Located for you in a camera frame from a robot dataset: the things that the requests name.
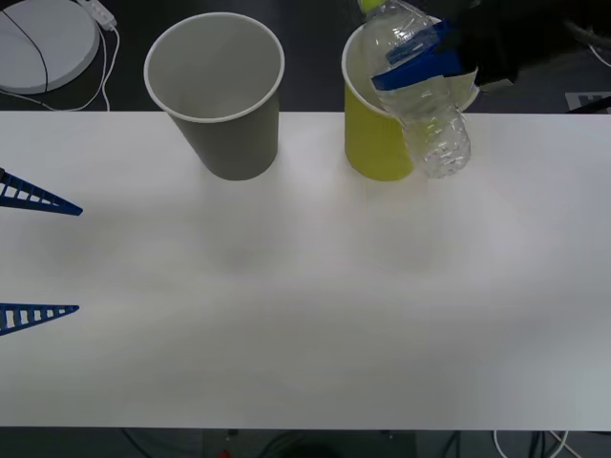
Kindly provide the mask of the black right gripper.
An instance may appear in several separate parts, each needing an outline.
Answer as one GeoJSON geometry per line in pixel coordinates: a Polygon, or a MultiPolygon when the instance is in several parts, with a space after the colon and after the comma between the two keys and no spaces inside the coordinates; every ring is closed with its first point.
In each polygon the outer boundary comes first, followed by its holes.
{"type": "Polygon", "coordinates": [[[385,61],[389,66],[404,63],[375,75],[371,79],[373,87],[394,91],[474,69],[475,83],[483,92],[511,86],[518,73],[511,51],[512,37],[530,14],[528,1],[461,1],[443,21],[431,26],[393,19],[390,26],[397,42],[385,54],[385,61]],[[428,52],[441,39],[442,49],[448,52],[428,52]]]}

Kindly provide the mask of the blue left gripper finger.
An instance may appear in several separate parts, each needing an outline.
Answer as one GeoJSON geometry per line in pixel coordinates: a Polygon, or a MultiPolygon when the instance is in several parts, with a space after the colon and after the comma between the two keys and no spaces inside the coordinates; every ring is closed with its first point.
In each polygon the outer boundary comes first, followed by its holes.
{"type": "Polygon", "coordinates": [[[83,209],[43,188],[1,169],[1,206],[68,216],[80,216],[83,209]]]}
{"type": "Polygon", "coordinates": [[[48,323],[71,315],[79,310],[79,306],[2,303],[0,309],[1,335],[6,336],[41,323],[48,323]]]}

